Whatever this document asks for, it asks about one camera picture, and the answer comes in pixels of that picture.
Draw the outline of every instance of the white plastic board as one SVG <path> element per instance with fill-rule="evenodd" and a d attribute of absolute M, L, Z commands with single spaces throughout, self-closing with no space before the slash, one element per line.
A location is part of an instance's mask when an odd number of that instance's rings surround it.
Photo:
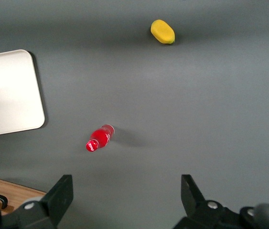
<path fill-rule="evenodd" d="M 45 121 L 31 55 L 0 53 L 0 134 L 36 129 Z"/>

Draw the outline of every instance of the gray table surface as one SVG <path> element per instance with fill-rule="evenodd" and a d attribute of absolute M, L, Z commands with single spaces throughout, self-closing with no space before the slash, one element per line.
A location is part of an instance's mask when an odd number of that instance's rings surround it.
<path fill-rule="evenodd" d="M 269 203 L 269 1 L 0 1 L 0 52 L 16 49 L 46 123 L 0 135 L 0 178 L 48 191 L 72 174 L 60 228 L 170 229 L 181 174 L 233 211 Z M 103 124 L 114 138 L 87 152 Z"/>

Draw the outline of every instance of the yellow object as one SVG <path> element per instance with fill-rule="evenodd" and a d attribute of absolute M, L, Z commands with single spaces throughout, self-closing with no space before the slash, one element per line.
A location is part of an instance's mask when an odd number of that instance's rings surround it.
<path fill-rule="evenodd" d="M 151 24 L 150 31 L 159 42 L 163 44 L 174 43 L 174 31 L 166 22 L 155 20 Z"/>

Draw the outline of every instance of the red bottle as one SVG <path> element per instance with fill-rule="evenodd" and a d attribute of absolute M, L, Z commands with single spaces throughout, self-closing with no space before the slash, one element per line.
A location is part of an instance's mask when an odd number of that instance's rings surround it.
<path fill-rule="evenodd" d="M 90 136 L 90 140 L 86 144 L 86 149 L 94 152 L 98 148 L 105 147 L 110 138 L 114 134 L 114 128 L 111 125 L 103 125 L 98 130 L 94 131 Z"/>

